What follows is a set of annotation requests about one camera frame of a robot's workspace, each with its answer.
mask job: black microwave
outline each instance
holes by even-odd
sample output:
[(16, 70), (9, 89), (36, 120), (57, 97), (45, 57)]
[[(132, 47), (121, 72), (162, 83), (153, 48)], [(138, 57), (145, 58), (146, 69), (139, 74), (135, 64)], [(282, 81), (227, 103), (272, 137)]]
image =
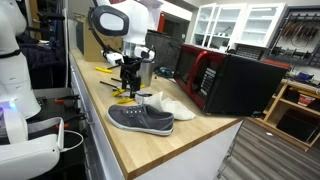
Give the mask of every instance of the black microwave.
[(288, 69), (182, 44), (174, 79), (207, 114), (262, 112)]

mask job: cabinet door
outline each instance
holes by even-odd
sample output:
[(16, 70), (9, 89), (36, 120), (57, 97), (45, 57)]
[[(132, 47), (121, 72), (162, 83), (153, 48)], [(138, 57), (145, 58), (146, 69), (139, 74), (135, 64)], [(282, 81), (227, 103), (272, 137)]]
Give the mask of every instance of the cabinet door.
[(285, 7), (285, 3), (249, 5), (236, 42), (268, 47)]
[(225, 51), (230, 46), (239, 20), (245, 13), (246, 3), (220, 5), (216, 18), (209, 28), (210, 39), (207, 47)]
[(205, 46), (209, 40), (209, 27), (212, 23), (216, 3), (199, 7), (197, 19), (193, 28), (190, 44)]

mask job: metal grille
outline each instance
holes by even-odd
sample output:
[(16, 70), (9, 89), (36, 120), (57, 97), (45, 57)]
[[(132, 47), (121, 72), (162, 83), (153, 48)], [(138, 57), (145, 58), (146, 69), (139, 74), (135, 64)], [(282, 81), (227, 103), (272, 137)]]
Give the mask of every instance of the metal grille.
[(236, 50), (236, 55), (260, 60), (263, 52), (264, 51), (262, 48), (258, 48), (254, 46), (238, 45)]
[(313, 51), (313, 56), (310, 59), (309, 66), (320, 67), (320, 44)]

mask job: gray sneaker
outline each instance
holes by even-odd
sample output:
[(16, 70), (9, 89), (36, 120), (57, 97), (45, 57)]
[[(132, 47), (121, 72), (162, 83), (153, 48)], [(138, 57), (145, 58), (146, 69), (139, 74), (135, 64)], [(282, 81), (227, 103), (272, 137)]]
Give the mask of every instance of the gray sneaker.
[(116, 127), (129, 131), (140, 131), (168, 136), (173, 130), (173, 115), (159, 112), (150, 105), (112, 105), (107, 112), (110, 122)]

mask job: shoe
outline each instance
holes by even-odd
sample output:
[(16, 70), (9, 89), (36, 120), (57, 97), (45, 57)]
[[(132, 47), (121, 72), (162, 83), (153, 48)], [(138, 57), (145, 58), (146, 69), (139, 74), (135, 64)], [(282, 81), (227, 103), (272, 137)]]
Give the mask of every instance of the shoe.
[(140, 131), (168, 136), (173, 130), (173, 115), (159, 112), (150, 105), (112, 105), (107, 112), (110, 122), (116, 127), (129, 131)]
[(179, 101), (173, 101), (169, 97), (162, 100), (163, 92), (160, 91), (150, 97), (143, 97), (142, 104), (148, 104), (160, 112), (170, 112), (176, 120), (191, 120), (196, 115)]

